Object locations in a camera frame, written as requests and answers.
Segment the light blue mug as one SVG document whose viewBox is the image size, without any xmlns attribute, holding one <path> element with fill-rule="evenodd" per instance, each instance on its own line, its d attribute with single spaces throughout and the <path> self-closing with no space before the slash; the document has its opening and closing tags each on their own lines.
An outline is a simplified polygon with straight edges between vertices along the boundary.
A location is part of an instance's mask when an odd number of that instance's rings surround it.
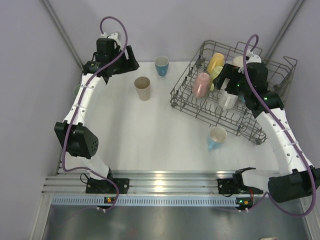
<svg viewBox="0 0 320 240">
<path fill-rule="evenodd" d="M 208 134 L 207 148 L 209 151 L 218 148 L 228 137 L 227 131 L 220 126 L 213 127 Z"/>
</svg>

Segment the pink mug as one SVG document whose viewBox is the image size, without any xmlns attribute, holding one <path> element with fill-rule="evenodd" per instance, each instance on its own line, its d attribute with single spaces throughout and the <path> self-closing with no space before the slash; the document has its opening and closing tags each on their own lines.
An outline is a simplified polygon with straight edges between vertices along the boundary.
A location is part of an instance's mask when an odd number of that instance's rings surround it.
<svg viewBox="0 0 320 240">
<path fill-rule="evenodd" d="M 192 87 L 192 93 L 196 98 L 204 97 L 210 84 L 210 76 L 206 72 L 200 73 Z"/>
</svg>

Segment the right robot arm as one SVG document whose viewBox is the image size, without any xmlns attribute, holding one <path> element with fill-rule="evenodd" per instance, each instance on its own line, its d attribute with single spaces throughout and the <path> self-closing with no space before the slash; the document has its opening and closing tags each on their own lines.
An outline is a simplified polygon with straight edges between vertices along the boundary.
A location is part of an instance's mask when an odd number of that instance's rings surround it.
<svg viewBox="0 0 320 240">
<path fill-rule="evenodd" d="M 265 191 L 277 203 L 315 197 L 320 186 L 320 170 L 301 150 L 280 96 L 269 90 L 268 73 L 261 62 L 245 63 L 243 67 L 226 63 L 214 80 L 216 89 L 228 80 L 224 90 L 233 96 L 243 96 L 246 107 L 264 131 L 278 164 L 279 173 L 276 175 L 253 167 L 237 170 L 233 186 L 240 193 L 251 187 Z"/>
</svg>

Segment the pale yellow-green mug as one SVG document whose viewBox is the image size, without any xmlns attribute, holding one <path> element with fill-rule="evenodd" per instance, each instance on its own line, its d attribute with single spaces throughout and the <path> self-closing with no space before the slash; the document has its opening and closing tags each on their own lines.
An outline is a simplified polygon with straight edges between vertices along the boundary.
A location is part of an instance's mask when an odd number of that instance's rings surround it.
<svg viewBox="0 0 320 240">
<path fill-rule="evenodd" d="M 215 66 L 214 69 L 210 72 L 211 86 L 210 91 L 212 92 L 215 89 L 214 80 L 219 76 L 223 70 L 222 66 Z"/>
</svg>

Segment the floral cream mug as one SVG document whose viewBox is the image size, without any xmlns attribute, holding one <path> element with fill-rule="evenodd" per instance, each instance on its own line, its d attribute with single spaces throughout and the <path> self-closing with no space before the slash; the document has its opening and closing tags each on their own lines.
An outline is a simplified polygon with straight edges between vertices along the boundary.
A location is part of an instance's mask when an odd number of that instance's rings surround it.
<svg viewBox="0 0 320 240">
<path fill-rule="evenodd" d="M 239 55 L 239 56 L 236 56 L 232 59 L 232 62 L 231 64 L 233 66 L 236 66 L 236 67 L 239 67 L 239 68 L 242 68 L 243 67 L 243 56 L 242 55 Z"/>
</svg>

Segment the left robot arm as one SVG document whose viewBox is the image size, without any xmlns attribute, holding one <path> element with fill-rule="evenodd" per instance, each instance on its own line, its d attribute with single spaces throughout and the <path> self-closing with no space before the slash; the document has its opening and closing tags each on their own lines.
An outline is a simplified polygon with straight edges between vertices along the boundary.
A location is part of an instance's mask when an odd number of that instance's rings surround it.
<svg viewBox="0 0 320 240">
<path fill-rule="evenodd" d="M 118 33 L 102 34 L 96 41 L 92 59 L 83 66 L 79 90 L 69 113 L 54 126 L 62 147 L 62 169 L 65 172 L 87 171 L 87 194 L 117 194 L 116 184 L 129 182 L 126 178 L 113 178 L 111 169 L 97 153 L 99 139 L 89 126 L 109 78 L 135 71 L 139 66 L 132 47 L 122 46 Z"/>
</svg>

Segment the blue butterfly mug orange inside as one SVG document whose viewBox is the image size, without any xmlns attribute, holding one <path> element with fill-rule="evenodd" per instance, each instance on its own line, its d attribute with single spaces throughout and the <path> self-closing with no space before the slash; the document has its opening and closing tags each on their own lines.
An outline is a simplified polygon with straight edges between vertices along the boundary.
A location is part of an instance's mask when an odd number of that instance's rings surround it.
<svg viewBox="0 0 320 240">
<path fill-rule="evenodd" d="M 242 102 L 242 103 L 245 103 L 245 102 L 246 102 L 246 100 L 245 100 L 245 98 L 244 98 L 243 95 L 239 95 L 239 96 L 238 96 L 238 99 L 239 99 L 239 101 Z"/>
</svg>

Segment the yellow mug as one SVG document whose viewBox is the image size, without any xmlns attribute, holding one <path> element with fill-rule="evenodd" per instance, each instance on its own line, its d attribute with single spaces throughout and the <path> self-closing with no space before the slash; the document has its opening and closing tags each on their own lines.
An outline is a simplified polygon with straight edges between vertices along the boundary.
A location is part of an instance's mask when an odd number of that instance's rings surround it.
<svg viewBox="0 0 320 240">
<path fill-rule="evenodd" d="M 207 66 L 207 72 L 210 74 L 215 67 L 223 67 L 224 64 L 225 64 L 225 56 L 222 53 L 216 52 L 213 54 Z"/>
</svg>

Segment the white mug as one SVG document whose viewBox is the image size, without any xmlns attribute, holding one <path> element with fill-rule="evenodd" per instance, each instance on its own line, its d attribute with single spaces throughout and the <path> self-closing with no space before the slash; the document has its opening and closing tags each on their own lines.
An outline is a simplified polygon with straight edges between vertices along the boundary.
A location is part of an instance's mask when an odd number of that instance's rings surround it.
<svg viewBox="0 0 320 240">
<path fill-rule="evenodd" d="M 227 91 L 223 90 L 220 97 L 218 104 L 219 106 L 225 111 L 232 109 L 238 99 L 237 95 L 230 94 Z"/>
</svg>

